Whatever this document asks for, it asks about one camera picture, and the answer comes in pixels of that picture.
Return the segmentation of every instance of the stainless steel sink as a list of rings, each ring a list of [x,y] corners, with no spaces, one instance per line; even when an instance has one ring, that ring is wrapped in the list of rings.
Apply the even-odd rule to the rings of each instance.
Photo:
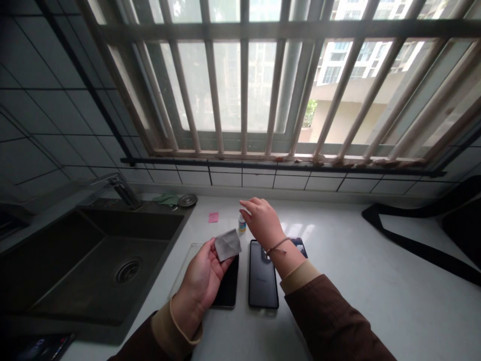
[[[2,254],[9,334],[121,344],[191,212],[155,202],[131,211],[99,199]]]

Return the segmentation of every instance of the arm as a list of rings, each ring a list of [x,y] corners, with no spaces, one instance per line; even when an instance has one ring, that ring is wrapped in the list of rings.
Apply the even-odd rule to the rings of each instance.
[[[219,262],[211,238],[189,263],[179,291],[109,361],[185,359],[202,338],[202,318],[233,258]]]
[[[266,200],[241,201],[251,213],[241,210],[249,229],[264,249],[286,237],[276,211]],[[289,240],[270,257],[282,282],[285,299],[306,339],[314,359],[394,360],[372,332],[359,311],[341,296],[337,288]]]

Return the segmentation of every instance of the sink drain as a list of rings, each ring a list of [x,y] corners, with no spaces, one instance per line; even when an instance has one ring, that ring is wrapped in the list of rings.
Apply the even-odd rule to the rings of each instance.
[[[142,260],[138,257],[122,262],[114,272],[116,284],[124,284],[135,278],[142,268]]]

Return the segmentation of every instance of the beige cuff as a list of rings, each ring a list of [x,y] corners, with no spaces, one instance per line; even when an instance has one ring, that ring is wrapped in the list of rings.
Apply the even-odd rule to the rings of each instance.
[[[202,323],[193,339],[189,340],[172,317],[171,302],[172,299],[153,315],[152,332],[162,350],[171,359],[183,360],[202,339]]]
[[[282,290],[287,296],[320,275],[319,271],[307,259],[281,281]]]

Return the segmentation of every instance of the small bottle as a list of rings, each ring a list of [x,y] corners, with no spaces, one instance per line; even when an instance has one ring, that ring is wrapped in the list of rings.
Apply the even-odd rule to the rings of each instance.
[[[239,214],[239,232],[243,233],[246,231],[246,221],[242,217],[242,213]]]

